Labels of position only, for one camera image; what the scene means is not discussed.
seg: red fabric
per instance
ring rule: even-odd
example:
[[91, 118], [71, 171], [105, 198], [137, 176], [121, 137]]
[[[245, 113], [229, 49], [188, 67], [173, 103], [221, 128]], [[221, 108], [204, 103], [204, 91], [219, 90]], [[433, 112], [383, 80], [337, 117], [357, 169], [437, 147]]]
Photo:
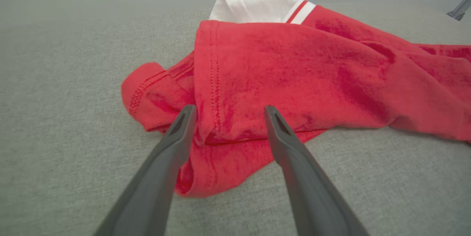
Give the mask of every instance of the red fabric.
[[195, 51], [123, 82], [144, 129], [197, 106], [175, 191], [210, 196], [272, 162], [265, 105], [306, 142], [335, 127], [391, 127], [471, 140], [471, 46], [417, 45], [316, 6], [302, 25], [203, 21]]

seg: metal frame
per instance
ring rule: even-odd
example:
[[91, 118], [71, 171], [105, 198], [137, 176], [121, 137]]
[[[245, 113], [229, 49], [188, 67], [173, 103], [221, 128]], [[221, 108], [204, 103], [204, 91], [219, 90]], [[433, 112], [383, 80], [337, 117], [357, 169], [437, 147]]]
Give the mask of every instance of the metal frame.
[[460, 21], [464, 16], [464, 12], [469, 7], [471, 7], [471, 0], [463, 0], [458, 6], [456, 6], [456, 8], [454, 8], [454, 10], [447, 13], [447, 15]]

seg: white stripe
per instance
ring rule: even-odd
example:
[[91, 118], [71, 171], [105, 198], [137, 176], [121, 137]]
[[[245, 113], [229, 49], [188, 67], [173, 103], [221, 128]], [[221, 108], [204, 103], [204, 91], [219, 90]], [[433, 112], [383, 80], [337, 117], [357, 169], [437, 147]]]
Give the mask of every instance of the white stripe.
[[291, 21], [291, 23], [294, 24], [301, 24], [307, 16], [311, 13], [311, 11], [314, 9], [316, 5], [314, 3], [308, 2], [304, 4], [304, 7], [301, 8], [301, 10], [296, 14], [294, 19]]
[[298, 0], [296, 1], [296, 4], [294, 6], [292, 6], [292, 8], [290, 9], [290, 11], [288, 12], [288, 14], [285, 16], [285, 18], [283, 19], [283, 21], [281, 21], [282, 23], [286, 23], [290, 18], [291, 18], [291, 15], [293, 15], [294, 11], [296, 11], [296, 9], [299, 7], [299, 5], [301, 5], [301, 3], [303, 2], [304, 0]]

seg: gray fabric surface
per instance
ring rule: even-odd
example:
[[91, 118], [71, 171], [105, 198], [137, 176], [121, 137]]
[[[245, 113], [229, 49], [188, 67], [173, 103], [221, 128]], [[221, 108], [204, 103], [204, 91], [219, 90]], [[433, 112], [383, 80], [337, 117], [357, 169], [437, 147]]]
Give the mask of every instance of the gray fabric surface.
[[[413, 7], [326, 4], [412, 42], [471, 44], [471, 29]], [[192, 50], [210, 10], [0, 29], [0, 235], [90, 235], [160, 139], [121, 104], [142, 63]], [[372, 235], [469, 235], [471, 148], [390, 128], [308, 142]], [[174, 196], [167, 235], [295, 235], [279, 167], [205, 199]]]

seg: red and white striped trim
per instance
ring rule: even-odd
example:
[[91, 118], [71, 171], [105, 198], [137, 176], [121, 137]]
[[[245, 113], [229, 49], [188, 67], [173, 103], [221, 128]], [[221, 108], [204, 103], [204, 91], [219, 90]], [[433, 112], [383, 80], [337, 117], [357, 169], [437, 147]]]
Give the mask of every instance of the red and white striped trim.
[[284, 23], [301, 24], [316, 5], [307, 0], [298, 0], [283, 19]]

